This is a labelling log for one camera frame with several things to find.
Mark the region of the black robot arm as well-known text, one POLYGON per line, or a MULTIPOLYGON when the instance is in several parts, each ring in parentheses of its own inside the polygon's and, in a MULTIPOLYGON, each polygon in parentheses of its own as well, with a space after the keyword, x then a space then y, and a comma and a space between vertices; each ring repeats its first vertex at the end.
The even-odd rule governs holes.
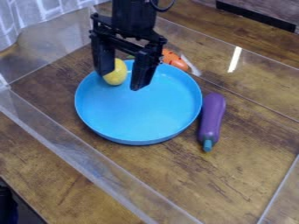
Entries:
POLYGON ((100 76, 116 68, 116 50, 135 57, 131 86, 133 91, 151 84, 163 62, 167 38, 155 32, 159 0, 112 0, 112 16, 92 13, 89 30, 93 67, 100 76))

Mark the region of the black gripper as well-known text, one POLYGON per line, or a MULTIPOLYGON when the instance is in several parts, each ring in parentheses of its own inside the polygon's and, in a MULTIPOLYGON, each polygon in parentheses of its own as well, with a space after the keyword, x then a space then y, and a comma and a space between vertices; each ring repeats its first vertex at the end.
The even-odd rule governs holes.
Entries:
POLYGON ((115 71, 116 50, 133 55, 129 88, 137 91, 151 84, 167 39, 152 28, 116 28, 112 18, 97 13, 91 15, 91 20, 89 38, 95 71, 100 76, 115 71))

